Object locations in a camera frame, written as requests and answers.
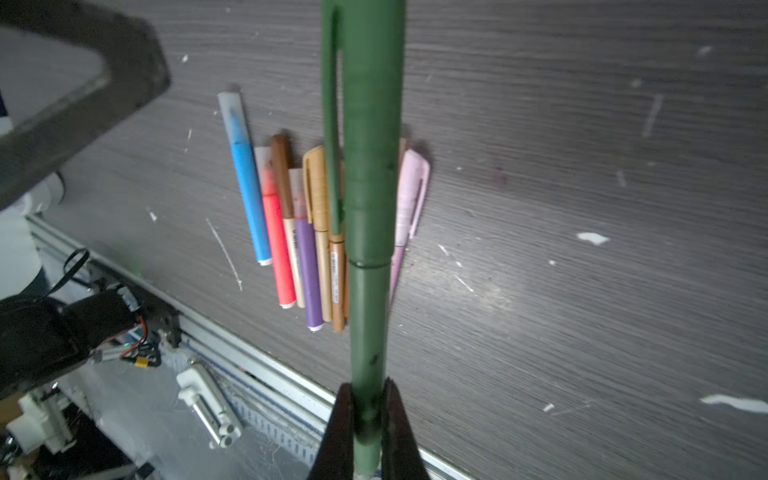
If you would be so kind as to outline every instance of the green pen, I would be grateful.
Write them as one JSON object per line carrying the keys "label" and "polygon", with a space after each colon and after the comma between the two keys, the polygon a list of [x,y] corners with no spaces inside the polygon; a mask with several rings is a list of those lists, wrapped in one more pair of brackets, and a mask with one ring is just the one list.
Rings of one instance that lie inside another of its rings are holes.
{"label": "green pen", "polygon": [[[331,234],[346,224],[355,467],[381,455],[381,406],[395,245],[405,0],[323,0],[323,119]],[[345,198],[340,200],[336,51],[343,50]]]}

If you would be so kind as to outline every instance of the blue marker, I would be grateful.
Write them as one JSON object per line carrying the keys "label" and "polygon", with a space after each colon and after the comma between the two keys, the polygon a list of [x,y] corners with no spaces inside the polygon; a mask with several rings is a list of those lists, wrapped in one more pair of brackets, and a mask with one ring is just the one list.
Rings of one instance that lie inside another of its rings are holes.
{"label": "blue marker", "polygon": [[230,139],[232,160],[235,162],[237,181],[240,183],[240,193],[243,195],[243,205],[245,206],[245,215],[248,218],[250,235],[253,238],[256,260],[260,265],[270,265],[272,263],[270,238],[266,235],[259,177],[256,173],[253,150],[245,128],[245,115],[243,114],[243,104],[240,102],[240,94],[231,91],[220,93],[219,105],[221,117],[224,119],[224,127],[227,129],[227,136]]}

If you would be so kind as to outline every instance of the metal frame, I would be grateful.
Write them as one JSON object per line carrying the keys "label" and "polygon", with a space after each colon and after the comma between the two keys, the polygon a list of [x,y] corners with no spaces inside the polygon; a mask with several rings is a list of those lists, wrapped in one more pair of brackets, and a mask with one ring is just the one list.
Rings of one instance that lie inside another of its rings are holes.
{"label": "metal frame", "polygon": [[0,210],[170,85],[154,29],[139,18],[60,0],[3,1],[0,25],[88,48],[104,70],[0,138]]}
{"label": "metal frame", "polygon": [[[82,245],[39,217],[28,218],[32,235],[37,240],[66,254]],[[296,425],[317,438],[322,437],[330,418],[336,395],[297,371],[250,345],[184,305],[172,296],[147,283],[125,268],[91,251],[91,258],[161,298],[180,312],[182,344],[211,361],[232,376],[268,405],[291,418]],[[474,480],[467,472],[442,457],[419,448],[429,476],[435,480]]]}

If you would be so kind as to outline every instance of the barcode label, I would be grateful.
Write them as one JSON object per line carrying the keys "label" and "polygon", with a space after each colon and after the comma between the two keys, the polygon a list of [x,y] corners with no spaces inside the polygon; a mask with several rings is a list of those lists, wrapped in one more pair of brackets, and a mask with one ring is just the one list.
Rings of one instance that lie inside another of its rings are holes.
{"label": "barcode label", "polygon": [[299,261],[299,236],[296,234],[296,229],[293,228],[290,231],[291,240],[293,240],[293,248],[295,248],[296,255],[294,257],[296,258],[296,276],[299,278],[297,280],[301,280],[301,262]]}
{"label": "barcode label", "polygon": [[338,303],[339,300],[339,254],[337,252],[331,252],[331,296],[333,302]]}

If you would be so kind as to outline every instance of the pink marker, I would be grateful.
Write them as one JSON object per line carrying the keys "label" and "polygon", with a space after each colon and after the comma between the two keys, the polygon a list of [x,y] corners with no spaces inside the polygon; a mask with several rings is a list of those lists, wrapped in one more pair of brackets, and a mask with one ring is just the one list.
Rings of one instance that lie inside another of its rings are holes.
{"label": "pink marker", "polygon": [[395,220],[395,254],[392,256],[392,270],[389,273],[389,304],[395,298],[397,277],[400,274],[402,257],[408,240],[416,234],[419,217],[427,194],[429,162],[413,150],[406,151],[400,166],[397,183],[397,217]]}

